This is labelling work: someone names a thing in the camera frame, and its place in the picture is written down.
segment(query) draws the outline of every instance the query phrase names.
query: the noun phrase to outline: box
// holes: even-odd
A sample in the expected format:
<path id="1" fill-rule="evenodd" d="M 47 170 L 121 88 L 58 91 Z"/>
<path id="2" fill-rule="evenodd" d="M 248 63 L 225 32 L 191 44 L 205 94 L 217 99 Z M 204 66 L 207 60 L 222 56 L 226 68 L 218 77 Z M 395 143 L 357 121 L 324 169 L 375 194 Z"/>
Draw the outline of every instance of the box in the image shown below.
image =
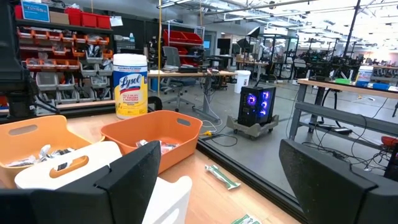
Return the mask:
<path id="1" fill-rule="evenodd" d="M 61 12 L 50 12 L 50 22 L 69 25 L 68 14 Z"/>

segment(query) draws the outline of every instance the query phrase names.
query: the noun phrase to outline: gray floor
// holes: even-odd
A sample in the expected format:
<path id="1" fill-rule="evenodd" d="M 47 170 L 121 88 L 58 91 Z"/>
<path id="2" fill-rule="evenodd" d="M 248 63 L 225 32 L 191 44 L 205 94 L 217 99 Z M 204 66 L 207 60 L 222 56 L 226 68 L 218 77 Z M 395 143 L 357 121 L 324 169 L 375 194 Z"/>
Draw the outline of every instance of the gray floor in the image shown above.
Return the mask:
<path id="1" fill-rule="evenodd" d="M 278 153 L 279 153 L 280 140 L 287 138 L 288 132 L 290 130 L 289 118 L 292 115 L 292 108 L 294 105 L 294 99 L 297 96 L 298 88 L 299 88 L 298 86 L 291 84 L 277 86 L 274 114 L 278 114 L 282 122 L 280 122 L 279 125 L 274 128 L 274 131 L 272 133 L 265 134 L 255 140 L 250 140 L 247 136 L 243 134 L 239 133 L 233 134 L 232 129 L 224 128 L 224 130 L 222 130 L 222 133 L 237 137 L 238 139 L 237 145 L 233 147 L 223 147 L 217 145 L 213 141 L 208 141 L 211 145 L 217 147 L 225 154 L 237 160 L 240 164 L 246 166 L 247 168 L 251 169 L 252 171 L 257 173 L 264 179 L 272 182 L 282 190 L 292 195 L 293 192 L 282 170 Z M 188 93 L 184 93 L 182 97 L 185 98 L 186 100 L 195 103 L 197 106 L 201 106 L 203 101 L 203 91 L 200 88 L 200 86 L 197 85 L 195 87 L 190 87 L 187 88 L 187 90 Z M 308 93 L 305 98 L 305 101 L 313 103 L 315 101 L 317 90 L 311 90 L 310 88 L 308 88 L 307 91 Z M 160 94 L 160 97 L 163 101 L 168 100 L 175 96 L 176 93 L 169 93 L 167 95 L 164 95 L 163 93 Z M 363 97 L 362 100 L 357 101 L 358 94 L 356 93 L 349 93 L 349 92 L 339 93 L 337 108 L 342 111 L 348 111 L 351 113 L 362 114 L 364 116 L 373 117 L 386 100 L 385 98 L 378 96 L 362 95 L 362 97 Z M 240 94 L 234 93 L 233 85 L 230 85 L 228 90 L 226 91 L 219 90 L 213 95 L 212 101 L 210 103 L 211 109 L 214 111 L 215 114 L 217 114 L 217 116 L 219 116 L 223 120 L 222 124 L 221 123 L 214 124 L 215 126 L 217 126 L 216 127 L 217 130 L 221 130 L 225 126 L 226 118 L 228 115 L 231 115 L 232 117 L 235 118 L 238 117 L 239 99 L 240 99 Z M 325 106 L 332 107 L 333 103 L 334 103 L 334 96 L 333 94 L 330 93 L 328 99 L 325 102 Z M 386 101 L 386 104 L 380 110 L 380 112 L 378 112 L 376 118 L 397 123 L 398 117 L 392 118 L 392 113 L 396 103 L 397 100 L 388 99 Z M 175 108 L 175 103 L 164 105 L 165 110 L 174 110 L 174 108 Z M 201 120 L 205 119 L 192 111 L 192 105 L 186 105 L 185 103 L 181 104 L 180 112 L 183 114 L 194 116 Z M 305 114 L 302 116 L 302 120 L 309 118 L 310 118 L 309 114 Z M 334 121 L 326 119 L 325 123 L 334 124 Z M 203 125 L 211 126 L 211 124 L 208 122 L 204 122 Z M 342 125 L 353 129 L 354 132 L 358 133 L 359 135 L 361 135 L 363 132 L 363 128 L 353 127 L 348 124 L 342 124 Z M 202 128 L 202 132 L 207 130 L 214 130 L 214 128 L 213 127 Z M 315 133 L 312 135 L 308 134 L 307 130 L 308 128 L 305 127 L 299 128 L 295 140 L 297 142 L 314 141 L 315 143 L 318 144 L 319 140 L 317 138 L 317 135 Z M 321 139 L 324 133 L 317 132 L 317 134 L 319 139 Z M 365 133 L 363 134 L 363 137 L 371 142 L 375 142 L 376 144 L 381 143 L 380 140 L 381 134 L 379 133 L 366 130 Z M 214 139 L 214 141 L 220 144 L 230 145 L 233 144 L 235 140 L 227 137 L 222 137 L 222 138 L 216 138 Z M 353 142 L 327 134 L 322 140 L 322 145 L 326 147 L 332 147 L 341 152 L 351 155 L 351 146 L 353 145 Z M 363 159 L 372 158 L 373 155 L 377 153 L 375 149 L 362 146 L 360 144 L 354 145 L 353 152 L 355 156 L 361 157 Z M 377 165 L 373 163 L 371 163 L 371 166 L 377 167 Z M 378 169 L 372 169 L 372 172 L 377 174 L 382 174 L 382 171 Z"/>

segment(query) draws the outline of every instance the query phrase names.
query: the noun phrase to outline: ceiling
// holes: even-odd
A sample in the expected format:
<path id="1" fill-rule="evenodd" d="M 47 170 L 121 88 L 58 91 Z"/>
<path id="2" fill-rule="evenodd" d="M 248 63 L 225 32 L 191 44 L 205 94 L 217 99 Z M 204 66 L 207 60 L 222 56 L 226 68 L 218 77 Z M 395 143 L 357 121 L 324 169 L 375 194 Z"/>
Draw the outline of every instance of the ceiling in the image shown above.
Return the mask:
<path id="1" fill-rule="evenodd" d="M 292 1 L 274 0 L 275 3 Z M 269 0 L 192 0 L 174 7 L 197 12 L 201 9 L 203 15 L 214 23 L 246 20 L 265 25 L 265 32 L 286 34 L 288 30 L 294 30 L 301 43 L 316 38 L 326 45 L 336 38 L 346 41 L 357 0 L 309 0 L 253 9 L 270 3 Z M 357 41 L 356 45 L 364 49 L 398 49 L 397 5 L 398 1 L 393 0 L 362 0 L 351 41 Z M 246 10 L 228 12 L 233 9 Z"/>

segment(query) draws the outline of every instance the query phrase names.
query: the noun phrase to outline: rolling chair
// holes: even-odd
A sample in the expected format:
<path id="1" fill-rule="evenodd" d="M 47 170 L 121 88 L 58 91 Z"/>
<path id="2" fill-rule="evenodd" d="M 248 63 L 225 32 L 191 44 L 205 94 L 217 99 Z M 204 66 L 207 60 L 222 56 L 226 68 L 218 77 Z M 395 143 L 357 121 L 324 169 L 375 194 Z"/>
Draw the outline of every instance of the rolling chair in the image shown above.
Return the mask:
<path id="1" fill-rule="evenodd" d="M 163 51 L 165 56 L 167 57 L 166 60 L 166 65 L 171 65 L 171 66 L 176 66 L 176 67 L 181 67 L 180 63 L 180 57 L 178 56 L 178 49 L 175 47 L 163 47 Z M 167 100 L 164 103 L 171 103 L 171 102 L 177 102 L 177 107 L 175 109 L 176 112 L 180 111 L 180 103 L 184 102 L 186 104 L 192 104 L 195 105 L 194 103 L 185 100 L 181 98 L 183 95 L 183 91 L 186 93 L 187 90 L 184 90 L 184 87 L 188 86 L 194 86 L 196 84 L 197 80 L 194 78 L 167 78 L 162 81 L 162 83 L 166 83 L 165 87 L 167 87 L 165 92 L 169 90 L 175 90 L 177 91 L 177 97 L 172 98 L 171 100 Z"/>

